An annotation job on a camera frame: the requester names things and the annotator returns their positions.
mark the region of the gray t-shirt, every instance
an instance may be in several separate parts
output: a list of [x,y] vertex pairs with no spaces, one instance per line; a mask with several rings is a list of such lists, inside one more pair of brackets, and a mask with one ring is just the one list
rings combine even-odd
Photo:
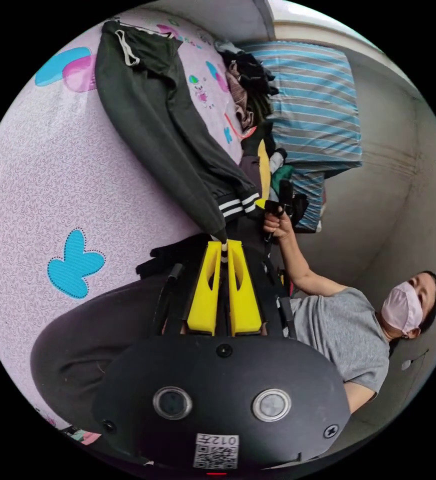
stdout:
[[332,296],[292,299],[297,339],[334,363],[343,381],[378,393],[388,373],[390,346],[365,295],[346,288]]

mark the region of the woman's right hand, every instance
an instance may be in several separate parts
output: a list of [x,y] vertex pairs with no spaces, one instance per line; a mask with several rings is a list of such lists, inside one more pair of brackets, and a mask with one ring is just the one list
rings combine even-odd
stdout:
[[265,213],[263,230],[269,234],[273,234],[273,237],[278,240],[283,240],[295,234],[292,221],[286,212],[283,212],[279,217],[272,213]]

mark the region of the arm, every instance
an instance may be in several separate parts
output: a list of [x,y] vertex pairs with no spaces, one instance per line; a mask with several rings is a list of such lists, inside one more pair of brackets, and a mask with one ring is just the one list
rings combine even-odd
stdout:
[[290,280],[307,295],[331,297],[347,288],[310,270],[294,233],[280,238],[279,248]]
[[366,402],[369,402],[375,392],[366,386],[358,385],[352,381],[347,381],[344,384],[346,397],[348,398],[349,411],[354,414]]

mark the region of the face mask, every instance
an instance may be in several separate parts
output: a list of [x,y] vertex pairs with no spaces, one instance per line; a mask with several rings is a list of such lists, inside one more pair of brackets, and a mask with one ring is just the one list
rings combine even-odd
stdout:
[[404,281],[388,295],[381,308],[384,320],[405,335],[420,326],[423,310],[415,289]]

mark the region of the screw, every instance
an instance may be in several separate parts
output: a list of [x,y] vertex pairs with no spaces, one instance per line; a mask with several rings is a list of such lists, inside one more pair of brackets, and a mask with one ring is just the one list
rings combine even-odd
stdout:
[[338,425],[330,425],[323,433],[326,439],[332,439],[338,433]]
[[101,422],[101,425],[103,426],[104,430],[109,434],[114,434],[117,431],[117,428],[112,421],[103,420]]
[[233,349],[231,348],[230,345],[226,343],[223,343],[216,348],[216,354],[222,359],[229,357],[232,353],[233,353]]

